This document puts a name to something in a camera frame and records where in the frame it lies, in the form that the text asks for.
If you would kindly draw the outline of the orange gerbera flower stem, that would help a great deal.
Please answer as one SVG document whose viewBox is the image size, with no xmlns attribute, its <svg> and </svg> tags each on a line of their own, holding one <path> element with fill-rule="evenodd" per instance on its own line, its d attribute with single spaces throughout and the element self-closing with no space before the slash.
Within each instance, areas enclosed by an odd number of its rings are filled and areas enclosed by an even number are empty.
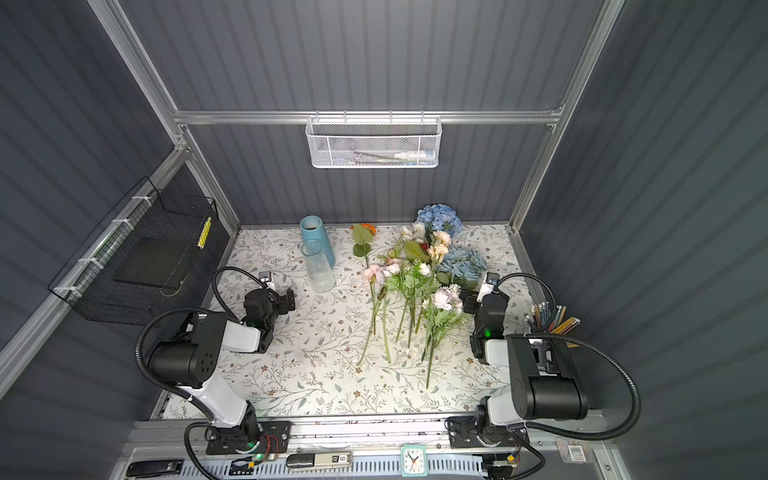
<svg viewBox="0 0 768 480">
<path fill-rule="evenodd" d="M 370 252 L 375 236 L 375 230 L 368 224 L 354 224 L 352 226 L 352 238 L 354 241 L 353 255 L 364 260 L 365 266 L 370 266 Z"/>
</svg>

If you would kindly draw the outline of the white flower green bunch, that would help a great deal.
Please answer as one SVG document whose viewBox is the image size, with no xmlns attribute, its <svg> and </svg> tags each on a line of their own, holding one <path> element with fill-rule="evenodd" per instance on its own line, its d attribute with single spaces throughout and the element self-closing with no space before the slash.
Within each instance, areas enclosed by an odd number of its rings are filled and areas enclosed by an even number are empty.
<svg viewBox="0 0 768 480">
<path fill-rule="evenodd" d="M 398 292 L 404 299 L 403 317 L 408 318 L 407 345 L 411 346 L 413 335 L 419 329 L 417 306 L 426 295 L 431 294 L 436 289 L 436 268 L 440 263 L 407 259 L 401 250 L 399 241 L 389 250 L 385 259 L 386 261 L 394 259 L 401 262 L 401 270 L 395 276 L 389 289 Z"/>
</svg>

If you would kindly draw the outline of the clear ribbed glass vase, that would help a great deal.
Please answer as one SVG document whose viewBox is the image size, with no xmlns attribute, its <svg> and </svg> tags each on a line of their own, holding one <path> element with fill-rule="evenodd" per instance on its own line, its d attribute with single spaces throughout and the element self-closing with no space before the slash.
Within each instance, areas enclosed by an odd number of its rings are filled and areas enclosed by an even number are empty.
<svg viewBox="0 0 768 480">
<path fill-rule="evenodd" d="M 332 290 L 335 286 L 335 278 L 322 244 L 317 240 L 304 240 L 300 245 L 300 251 L 311 289 L 316 293 Z"/>
</svg>

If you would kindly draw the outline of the cream rose flower spray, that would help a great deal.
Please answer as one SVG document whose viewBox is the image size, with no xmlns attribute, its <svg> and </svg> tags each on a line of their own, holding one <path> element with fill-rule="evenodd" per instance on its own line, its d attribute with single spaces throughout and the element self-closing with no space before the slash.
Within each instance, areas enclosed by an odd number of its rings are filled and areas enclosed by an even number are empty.
<svg viewBox="0 0 768 480">
<path fill-rule="evenodd" d="M 400 230 L 399 245 L 409 260 L 441 263 L 449 253 L 452 237 L 442 230 L 430 230 L 424 223 L 415 222 Z"/>
</svg>

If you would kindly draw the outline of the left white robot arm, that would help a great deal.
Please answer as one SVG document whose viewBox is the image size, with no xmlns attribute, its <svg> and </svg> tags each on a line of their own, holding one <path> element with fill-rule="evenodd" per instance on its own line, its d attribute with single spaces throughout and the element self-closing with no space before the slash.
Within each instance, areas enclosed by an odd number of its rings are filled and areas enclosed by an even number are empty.
<svg viewBox="0 0 768 480">
<path fill-rule="evenodd" d="M 220 351 L 263 354 L 274 338 L 274 321 L 296 308 L 295 294 L 254 290 L 244 300 L 243 323 L 226 312 L 177 308 L 143 327 L 135 346 L 141 374 L 154 385 L 188 402 L 205 416 L 208 455 L 254 454 L 259 458 L 287 451 L 292 423 L 261 421 L 255 407 L 237 394 L 217 371 Z M 183 314 L 179 329 L 149 352 L 144 342 L 160 321 Z"/>
</svg>

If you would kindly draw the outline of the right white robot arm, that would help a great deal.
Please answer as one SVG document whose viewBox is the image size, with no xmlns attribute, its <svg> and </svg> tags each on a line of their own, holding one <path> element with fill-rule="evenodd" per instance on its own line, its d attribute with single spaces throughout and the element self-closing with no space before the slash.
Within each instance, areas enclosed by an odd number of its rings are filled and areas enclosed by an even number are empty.
<svg viewBox="0 0 768 480">
<path fill-rule="evenodd" d="M 639 422 L 642 400 L 629 372 L 602 349 L 582 340 L 554 333 L 506 334 L 504 317 L 509 297 L 496 291 L 470 300 L 474 329 L 470 347 L 474 358 L 504 369 L 510 390 L 483 398 L 470 421 L 469 432 L 485 441 L 506 430 L 510 435 L 527 428 L 583 441 L 602 441 L 630 432 Z M 602 431 L 579 432 L 550 425 L 587 417 L 590 404 L 569 346 L 587 350 L 609 364 L 629 391 L 630 407 L 618 425 Z"/>
</svg>

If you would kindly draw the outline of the pink rose flower stem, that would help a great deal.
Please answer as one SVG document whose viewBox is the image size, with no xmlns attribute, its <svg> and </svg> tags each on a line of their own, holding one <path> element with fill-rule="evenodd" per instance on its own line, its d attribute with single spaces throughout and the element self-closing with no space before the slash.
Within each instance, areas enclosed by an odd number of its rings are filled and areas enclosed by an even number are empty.
<svg viewBox="0 0 768 480">
<path fill-rule="evenodd" d="M 389 259 L 384 264 L 368 265 L 362 273 L 362 277 L 369 287 L 372 311 L 363 351 L 361 358 L 358 361 L 359 366 L 361 366 L 365 360 L 370 341 L 378 330 L 380 330 L 383 335 L 385 359 L 388 362 L 391 361 L 387 333 L 387 295 L 389 286 L 401 270 L 400 264 L 401 262 L 399 260 Z"/>
</svg>

